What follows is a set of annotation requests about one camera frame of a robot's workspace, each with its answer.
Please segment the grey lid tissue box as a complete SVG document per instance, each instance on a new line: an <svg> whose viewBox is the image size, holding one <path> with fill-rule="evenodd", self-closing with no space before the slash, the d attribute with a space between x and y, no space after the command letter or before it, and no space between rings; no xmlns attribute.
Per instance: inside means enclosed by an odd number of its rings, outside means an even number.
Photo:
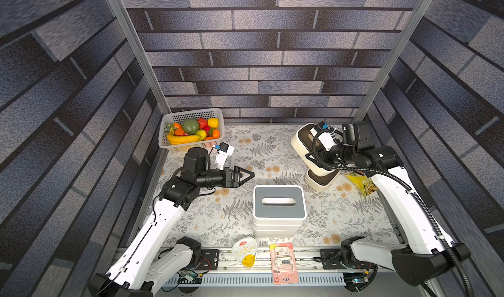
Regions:
<svg viewBox="0 0 504 297"><path fill-rule="evenodd" d="M256 185L253 217L259 222L301 222L307 217L305 193L298 185Z"/></svg>
<svg viewBox="0 0 504 297"><path fill-rule="evenodd" d="M258 230L253 227L253 234L256 238L292 238L299 231L299 228L287 230Z"/></svg>
<svg viewBox="0 0 504 297"><path fill-rule="evenodd" d="M304 222L297 218L253 218L253 227L259 231L298 230Z"/></svg>

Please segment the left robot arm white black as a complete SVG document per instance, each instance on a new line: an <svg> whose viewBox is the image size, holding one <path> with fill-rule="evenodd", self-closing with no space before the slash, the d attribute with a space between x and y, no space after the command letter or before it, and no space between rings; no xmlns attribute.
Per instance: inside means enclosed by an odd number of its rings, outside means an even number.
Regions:
<svg viewBox="0 0 504 297"><path fill-rule="evenodd" d="M92 296L154 296L166 282L185 268L195 268L201 260L201 244L189 237L179 239L162 258L158 252L191 203L202 197L201 189L213 194L215 188L234 189L254 178L252 171L226 167L234 147L214 145L217 168L210 165L210 151L192 147L183 165L165 182L153 200L152 214L118 261L104 274L96 273L88 282Z"/></svg>

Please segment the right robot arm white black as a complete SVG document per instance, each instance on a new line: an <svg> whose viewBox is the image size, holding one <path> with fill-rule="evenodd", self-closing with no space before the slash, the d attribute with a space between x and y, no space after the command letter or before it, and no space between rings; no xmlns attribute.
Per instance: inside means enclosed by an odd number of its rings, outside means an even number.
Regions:
<svg viewBox="0 0 504 297"><path fill-rule="evenodd" d="M451 269L459 273L466 296L474 290L463 268L471 253L467 245L453 241L439 225L414 189L397 152L389 146L376 147L367 122L353 122L336 130L324 122L314 128L311 154L324 170L362 172L377 186L388 204L404 244L367 241L354 236L341 243L336 256L345 266L369 262L390 269L411 286L433 296L427 281Z"/></svg>

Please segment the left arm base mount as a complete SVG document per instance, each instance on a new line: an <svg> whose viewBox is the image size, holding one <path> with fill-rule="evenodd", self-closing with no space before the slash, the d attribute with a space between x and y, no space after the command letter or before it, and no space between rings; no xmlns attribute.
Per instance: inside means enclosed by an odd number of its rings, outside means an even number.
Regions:
<svg viewBox="0 0 504 297"><path fill-rule="evenodd" d="M186 269L196 272L216 271L219 267L220 253L219 249L202 249L199 260L191 262Z"/></svg>

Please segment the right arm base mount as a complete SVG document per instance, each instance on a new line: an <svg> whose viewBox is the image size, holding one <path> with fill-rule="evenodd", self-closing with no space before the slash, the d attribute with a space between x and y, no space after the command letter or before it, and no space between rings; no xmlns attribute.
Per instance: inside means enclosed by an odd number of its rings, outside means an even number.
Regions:
<svg viewBox="0 0 504 297"><path fill-rule="evenodd" d="M348 262L345 264L339 253L338 248L323 248L320 249L320 256L314 257L314 261L321 263L324 269L357 269L370 270L374 269L374 265L369 262Z"/></svg>

